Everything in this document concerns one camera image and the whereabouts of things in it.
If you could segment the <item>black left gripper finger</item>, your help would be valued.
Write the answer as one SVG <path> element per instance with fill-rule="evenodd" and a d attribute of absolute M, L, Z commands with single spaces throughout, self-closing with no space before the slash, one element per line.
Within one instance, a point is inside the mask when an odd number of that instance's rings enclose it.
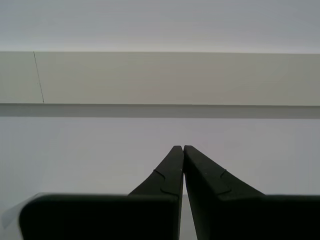
<path fill-rule="evenodd" d="M 266 195 L 191 145 L 184 176 L 199 240 L 317 240 L 317 195 Z"/>
<path fill-rule="evenodd" d="M 177 240 L 184 153 L 174 146 L 127 195 L 49 194 L 19 214 L 25 240 Z"/>

